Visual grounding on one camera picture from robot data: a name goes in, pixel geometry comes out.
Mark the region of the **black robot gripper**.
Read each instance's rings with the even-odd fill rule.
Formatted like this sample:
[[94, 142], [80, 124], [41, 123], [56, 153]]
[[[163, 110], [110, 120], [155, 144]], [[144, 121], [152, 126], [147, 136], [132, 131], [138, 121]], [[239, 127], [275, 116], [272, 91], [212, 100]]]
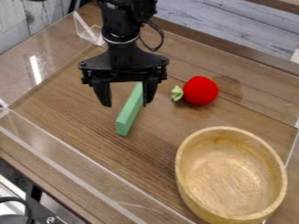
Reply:
[[110, 82], [143, 82], [144, 105], [152, 102], [158, 84], [167, 79], [170, 59], [150, 53], [136, 44], [111, 45], [98, 56], [79, 63], [82, 83], [92, 86], [98, 99], [104, 107], [112, 107]]

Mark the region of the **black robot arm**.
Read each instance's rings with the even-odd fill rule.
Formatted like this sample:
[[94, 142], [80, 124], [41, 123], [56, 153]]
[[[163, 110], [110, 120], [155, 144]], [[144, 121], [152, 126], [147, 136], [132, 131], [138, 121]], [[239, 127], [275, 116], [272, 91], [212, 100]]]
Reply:
[[[102, 10], [102, 37], [107, 50], [79, 63], [82, 83], [94, 88], [103, 106], [112, 106], [112, 82], [142, 82], [144, 105], [152, 102], [158, 85], [167, 79], [167, 56], [155, 54], [163, 46], [164, 31], [151, 20], [158, 0], [98, 0]], [[158, 47], [146, 44], [142, 27], [159, 33]]]

